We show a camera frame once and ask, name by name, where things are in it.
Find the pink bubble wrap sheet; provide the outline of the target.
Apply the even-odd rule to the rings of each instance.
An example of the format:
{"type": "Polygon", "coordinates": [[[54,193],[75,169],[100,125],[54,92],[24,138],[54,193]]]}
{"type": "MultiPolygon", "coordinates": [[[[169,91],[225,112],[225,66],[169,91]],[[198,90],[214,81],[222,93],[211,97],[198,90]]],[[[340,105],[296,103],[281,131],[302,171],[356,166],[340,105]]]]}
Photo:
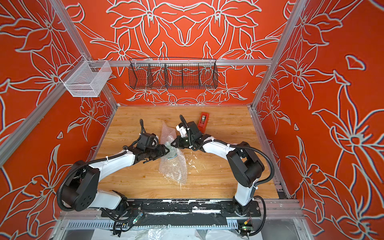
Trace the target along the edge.
{"type": "Polygon", "coordinates": [[[178,156],[171,160],[168,160],[166,155],[161,157],[159,172],[164,175],[168,181],[176,182],[182,186],[187,183],[187,163],[183,152],[180,149],[176,149],[171,146],[171,142],[173,142],[176,138],[176,130],[168,127],[166,123],[163,122],[160,143],[165,145],[170,151],[176,150],[178,152],[178,156]]]}

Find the green leaf pattern bowl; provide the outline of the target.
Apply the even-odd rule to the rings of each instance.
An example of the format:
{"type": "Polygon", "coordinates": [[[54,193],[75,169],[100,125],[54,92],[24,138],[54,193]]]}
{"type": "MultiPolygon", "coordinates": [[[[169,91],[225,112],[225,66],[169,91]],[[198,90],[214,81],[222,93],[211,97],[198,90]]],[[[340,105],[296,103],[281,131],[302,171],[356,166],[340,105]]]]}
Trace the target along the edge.
{"type": "Polygon", "coordinates": [[[166,158],[168,160],[174,159],[178,156],[178,152],[176,150],[171,150],[167,155],[166,158]]]}

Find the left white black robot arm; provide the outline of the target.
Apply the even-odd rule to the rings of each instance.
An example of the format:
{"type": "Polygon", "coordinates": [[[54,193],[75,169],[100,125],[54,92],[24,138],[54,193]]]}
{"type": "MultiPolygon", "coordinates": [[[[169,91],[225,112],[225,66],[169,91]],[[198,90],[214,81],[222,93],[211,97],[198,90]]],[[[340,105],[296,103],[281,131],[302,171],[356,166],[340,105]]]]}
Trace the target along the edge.
{"type": "Polygon", "coordinates": [[[126,197],[116,191],[99,190],[99,182],[119,170],[140,162],[155,161],[169,152],[155,134],[141,133],[136,141],[123,146],[123,150],[116,155],[89,162],[77,161],[58,188],[58,206],[65,212],[80,212],[89,208],[119,210],[126,197]]]}

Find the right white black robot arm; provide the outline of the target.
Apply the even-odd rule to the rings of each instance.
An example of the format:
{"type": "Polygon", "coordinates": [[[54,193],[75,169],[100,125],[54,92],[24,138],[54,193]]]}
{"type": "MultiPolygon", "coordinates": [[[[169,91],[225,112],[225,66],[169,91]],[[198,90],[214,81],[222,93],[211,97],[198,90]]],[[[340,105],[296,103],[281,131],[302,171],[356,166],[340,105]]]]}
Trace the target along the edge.
{"type": "Polygon", "coordinates": [[[181,123],[177,125],[177,131],[180,135],[171,143],[172,147],[201,151],[228,161],[238,182],[234,200],[240,207],[248,206],[258,186],[271,181],[275,175],[272,160],[247,142],[229,144],[218,140],[203,134],[195,122],[186,122],[184,118],[181,118],[181,123]]]}

